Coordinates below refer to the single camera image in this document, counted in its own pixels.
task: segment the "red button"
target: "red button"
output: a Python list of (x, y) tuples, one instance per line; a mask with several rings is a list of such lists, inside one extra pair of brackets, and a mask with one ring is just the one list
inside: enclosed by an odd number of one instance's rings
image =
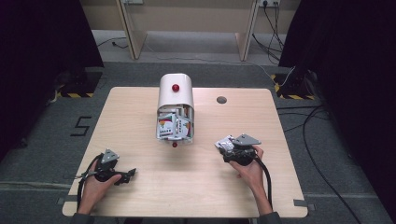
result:
[(172, 86), (172, 91), (178, 91), (178, 90), (180, 90), (180, 87), (177, 84), (174, 84)]

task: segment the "white cylindrical device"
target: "white cylindrical device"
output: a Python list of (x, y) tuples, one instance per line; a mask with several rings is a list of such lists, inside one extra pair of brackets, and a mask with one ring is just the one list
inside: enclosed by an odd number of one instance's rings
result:
[(186, 74), (167, 74), (161, 78), (157, 110), (157, 138), (191, 143), (194, 133), (194, 102), (191, 79)]

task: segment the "handheld controller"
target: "handheld controller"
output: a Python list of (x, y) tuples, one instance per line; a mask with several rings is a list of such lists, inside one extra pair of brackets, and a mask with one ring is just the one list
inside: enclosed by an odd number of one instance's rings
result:
[(256, 151), (252, 145), (259, 145), (260, 142), (253, 137), (243, 133), (237, 138), (231, 135), (219, 140), (215, 146), (223, 156), (224, 162), (236, 161), (239, 164), (249, 165), (256, 157)]
[(114, 167), (116, 166), (119, 157), (119, 155), (110, 149), (106, 149), (105, 154), (101, 153), (95, 167), (95, 178), (101, 182), (105, 182), (113, 175), (121, 175), (121, 179), (114, 185), (129, 183), (129, 180), (134, 176), (136, 169), (130, 170), (127, 173), (115, 171)]

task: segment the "black curtain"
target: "black curtain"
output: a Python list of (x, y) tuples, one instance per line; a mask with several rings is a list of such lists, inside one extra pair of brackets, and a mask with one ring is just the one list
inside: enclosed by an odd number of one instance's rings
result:
[(0, 1), (0, 159), (29, 133), (65, 70), (103, 66), (78, 0)]
[(302, 0), (280, 66), (318, 75), (334, 124), (396, 222), (396, 3)]

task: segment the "yellow and black warning tape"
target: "yellow and black warning tape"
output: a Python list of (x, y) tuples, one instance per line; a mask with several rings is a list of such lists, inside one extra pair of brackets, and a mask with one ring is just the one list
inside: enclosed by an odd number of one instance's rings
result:
[(276, 75), (271, 75), (271, 79), (275, 83), (275, 92), (277, 97), (282, 99), (292, 99), (292, 100), (314, 100), (315, 96), (310, 93), (309, 87), (306, 86), (306, 90), (300, 92), (291, 92), (285, 88), (279, 86), (279, 83), (276, 82)]
[(85, 98), (93, 97), (93, 93), (72, 93), (72, 92), (58, 92), (58, 97), (68, 97), (68, 98)]

